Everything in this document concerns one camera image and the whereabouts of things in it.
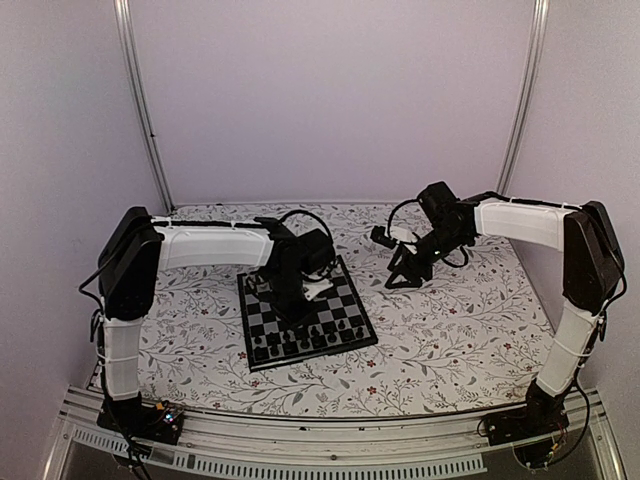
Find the black and grey chessboard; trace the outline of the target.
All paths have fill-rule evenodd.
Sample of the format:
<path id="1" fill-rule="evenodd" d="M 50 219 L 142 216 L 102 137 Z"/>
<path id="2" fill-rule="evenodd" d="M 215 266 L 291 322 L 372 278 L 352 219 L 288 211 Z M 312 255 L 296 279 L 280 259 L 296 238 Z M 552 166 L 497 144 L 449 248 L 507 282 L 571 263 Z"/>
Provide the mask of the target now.
<path id="1" fill-rule="evenodd" d="M 300 363 L 323 355 L 337 355 L 378 343 L 372 326 L 346 264 L 337 258 L 331 272 L 333 287 L 313 301 L 314 311 L 303 323 L 290 325 L 275 314 L 267 302 L 268 284 L 255 285 L 253 277 L 243 273 L 237 276 L 240 312 L 249 370 L 277 368 Z M 346 329 L 339 331 L 338 323 L 344 320 Z M 320 335 L 312 337 L 310 329 L 316 326 Z M 308 341 L 302 349 L 301 339 Z M 253 350 L 263 347 L 268 357 L 254 359 Z"/>

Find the black chess rook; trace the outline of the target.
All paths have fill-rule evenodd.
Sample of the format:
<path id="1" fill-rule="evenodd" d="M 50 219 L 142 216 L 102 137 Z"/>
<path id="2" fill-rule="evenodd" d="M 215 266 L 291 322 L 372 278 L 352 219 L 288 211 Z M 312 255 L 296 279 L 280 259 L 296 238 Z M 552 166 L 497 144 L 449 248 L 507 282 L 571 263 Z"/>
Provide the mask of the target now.
<path id="1" fill-rule="evenodd" d="M 253 354 L 254 354 L 254 359 L 256 361 L 262 361 L 265 358 L 268 357 L 268 353 L 266 352 L 266 349 L 263 347 L 257 347 L 253 350 Z"/>

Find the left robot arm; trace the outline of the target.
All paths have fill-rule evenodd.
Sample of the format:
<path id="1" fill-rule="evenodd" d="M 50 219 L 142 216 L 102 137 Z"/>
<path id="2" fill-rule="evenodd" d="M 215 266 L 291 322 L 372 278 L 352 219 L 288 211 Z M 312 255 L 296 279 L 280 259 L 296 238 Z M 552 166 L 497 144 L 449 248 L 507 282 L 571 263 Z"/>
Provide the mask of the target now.
<path id="1" fill-rule="evenodd" d="M 172 220 L 144 207 L 130 208 L 101 252 L 89 277 L 98 284 L 98 322 L 102 328 L 103 385 L 111 419 L 128 434 L 148 426 L 140 395 L 138 356 L 141 326 L 155 297 L 161 271 L 192 266 L 238 265 L 256 269 L 269 286 L 266 299 L 275 314 L 298 325 L 313 300 L 328 290 L 336 262 L 328 226 L 296 235 L 284 218 L 249 222 Z"/>

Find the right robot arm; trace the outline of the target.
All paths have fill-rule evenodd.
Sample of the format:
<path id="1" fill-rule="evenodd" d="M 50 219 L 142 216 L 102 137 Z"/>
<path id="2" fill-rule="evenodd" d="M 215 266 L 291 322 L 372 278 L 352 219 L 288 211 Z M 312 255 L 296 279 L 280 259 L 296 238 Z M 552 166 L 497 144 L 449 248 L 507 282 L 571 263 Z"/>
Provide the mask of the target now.
<path id="1" fill-rule="evenodd" d="M 526 393 L 517 427 L 537 436 L 575 384 L 595 340 L 604 335 L 611 304 L 626 293 L 625 260 L 606 206 L 513 198 L 485 191 L 456 196 L 444 181 L 428 185 L 412 203 L 431 229 L 425 235 L 391 221 L 371 231 L 374 242 L 393 250 L 388 289 L 417 288 L 434 266 L 455 250 L 465 253 L 480 237 L 500 237 L 547 247 L 561 256 L 561 318 L 545 363 Z"/>

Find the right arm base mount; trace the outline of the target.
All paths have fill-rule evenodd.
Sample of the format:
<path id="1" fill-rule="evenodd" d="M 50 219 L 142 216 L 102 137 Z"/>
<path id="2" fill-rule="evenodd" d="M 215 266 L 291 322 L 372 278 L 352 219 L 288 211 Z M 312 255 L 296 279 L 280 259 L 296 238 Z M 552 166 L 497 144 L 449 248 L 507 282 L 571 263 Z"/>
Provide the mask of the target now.
<path id="1" fill-rule="evenodd" d="M 490 446 L 511 444 L 516 460 L 527 469 L 537 470 L 552 463 L 565 443 L 568 427 L 563 407 L 544 414 L 523 406 L 483 416 L 477 431 Z"/>

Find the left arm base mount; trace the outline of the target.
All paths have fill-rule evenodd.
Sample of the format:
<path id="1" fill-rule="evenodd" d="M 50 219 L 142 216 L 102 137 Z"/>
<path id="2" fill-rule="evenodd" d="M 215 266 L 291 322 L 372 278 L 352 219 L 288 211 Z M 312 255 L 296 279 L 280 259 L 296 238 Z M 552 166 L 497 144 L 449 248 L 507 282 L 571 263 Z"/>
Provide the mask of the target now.
<path id="1" fill-rule="evenodd" d="M 97 425 L 123 436 L 177 445 L 184 424 L 184 408 L 163 400 L 145 406 L 141 396 L 116 401 L 107 396 Z"/>

